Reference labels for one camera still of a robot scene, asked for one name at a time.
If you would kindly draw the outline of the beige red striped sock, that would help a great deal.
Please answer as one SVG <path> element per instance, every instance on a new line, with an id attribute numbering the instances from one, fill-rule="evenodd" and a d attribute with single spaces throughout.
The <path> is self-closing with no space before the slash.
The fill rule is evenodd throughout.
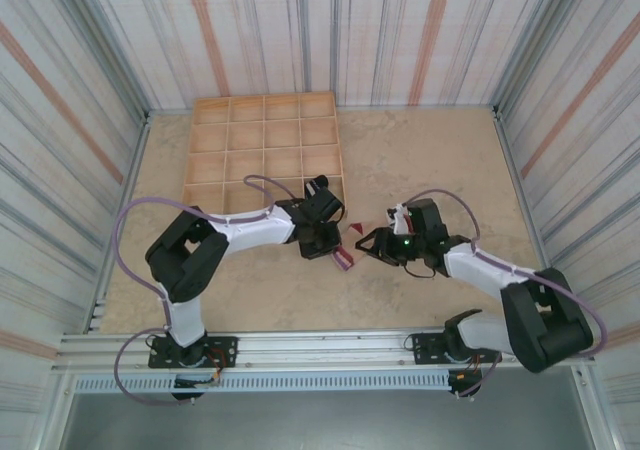
<path id="1" fill-rule="evenodd" d="M 342 271 L 349 271 L 365 257 L 365 253 L 356 248 L 356 243 L 373 228 L 371 222 L 358 222 L 348 224 L 341 230 L 341 244 L 333 252 L 332 258 Z"/>

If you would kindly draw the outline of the wooden grid tray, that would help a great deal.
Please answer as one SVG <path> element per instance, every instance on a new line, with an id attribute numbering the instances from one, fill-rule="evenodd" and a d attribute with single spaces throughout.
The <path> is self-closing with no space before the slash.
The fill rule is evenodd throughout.
<path id="1" fill-rule="evenodd" d="M 234 214 L 268 200 L 303 196 L 324 175 L 346 198 L 335 97 L 331 92 L 202 98 L 195 101 L 182 200 Z"/>

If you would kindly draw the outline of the grey metal panel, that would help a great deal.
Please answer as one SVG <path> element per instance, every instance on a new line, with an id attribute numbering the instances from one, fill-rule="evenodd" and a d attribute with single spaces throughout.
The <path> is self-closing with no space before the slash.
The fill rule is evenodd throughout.
<path id="1" fill-rule="evenodd" d="M 441 392 L 213 395 L 153 408 L 81 395 L 61 450 L 595 450 L 574 403 Z"/>

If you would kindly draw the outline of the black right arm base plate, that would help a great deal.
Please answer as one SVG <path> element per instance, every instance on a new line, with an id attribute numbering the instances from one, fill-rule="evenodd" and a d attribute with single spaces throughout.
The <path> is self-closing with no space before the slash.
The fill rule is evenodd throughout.
<path id="1" fill-rule="evenodd" d="M 459 369 L 478 369 L 502 360 L 502 354 L 488 349 L 458 348 L 452 350 L 443 333 L 412 333 L 403 343 L 416 365 Z"/>

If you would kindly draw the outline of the aluminium mounting rail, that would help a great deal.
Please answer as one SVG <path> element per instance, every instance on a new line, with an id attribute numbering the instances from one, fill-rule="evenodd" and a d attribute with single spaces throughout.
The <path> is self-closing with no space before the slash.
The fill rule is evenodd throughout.
<path id="1" fill-rule="evenodd" d="M 336 331 L 234 332 L 235 366 L 229 372 L 404 370 L 415 365 L 414 333 L 439 334 L 439 327 Z M 66 335 L 51 366 L 53 374 L 146 373 L 151 339 L 126 334 Z"/>

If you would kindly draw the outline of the aluminium frame bar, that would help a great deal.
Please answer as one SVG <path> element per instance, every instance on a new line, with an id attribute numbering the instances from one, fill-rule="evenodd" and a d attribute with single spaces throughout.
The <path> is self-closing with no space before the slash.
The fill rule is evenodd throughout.
<path id="1" fill-rule="evenodd" d="M 492 113 L 492 118 L 494 122 L 494 127 L 497 133 L 497 137 L 504 155 L 504 159 L 509 171 L 512 185 L 516 193 L 516 198 L 518 200 L 518 204 L 524 219 L 524 223 L 525 223 L 528 235 L 530 237 L 532 247 L 534 249 L 534 253 L 541 265 L 543 265 L 544 267 L 549 267 L 550 266 L 549 258 L 543 247 L 540 232 L 536 228 L 536 225 L 533 219 L 532 211 L 531 211 L 526 193 L 524 191 L 522 178 L 517 169 L 517 166 L 513 157 L 513 152 L 507 138 L 506 127 L 504 126 L 502 113 L 497 106 L 491 107 L 491 113 Z"/>
<path id="2" fill-rule="evenodd" d="M 152 121 L 153 116 L 150 112 L 148 112 L 141 120 L 139 134 L 131 155 L 130 164 L 121 185 L 120 197 L 115 210 L 114 219 L 117 219 L 120 211 L 132 199 Z M 111 243 L 111 234 L 108 235 L 108 242 L 105 246 L 102 257 L 102 264 L 94 286 L 93 299 L 85 315 L 83 327 L 80 330 L 81 334 L 94 332 L 100 327 L 103 312 L 102 307 L 106 301 L 110 280 L 116 264 L 113 245 Z"/>

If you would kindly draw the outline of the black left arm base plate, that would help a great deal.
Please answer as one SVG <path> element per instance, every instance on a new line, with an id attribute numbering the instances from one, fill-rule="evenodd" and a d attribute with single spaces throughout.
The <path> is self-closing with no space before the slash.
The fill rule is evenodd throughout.
<path id="1" fill-rule="evenodd" d="M 148 367 L 152 369 L 178 368 L 233 368 L 236 363 L 239 339 L 234 336 L 205 334 L 187 347 L 180 346 L 169 334 L 154 336 L 147 345 L 150 349 Z"/>

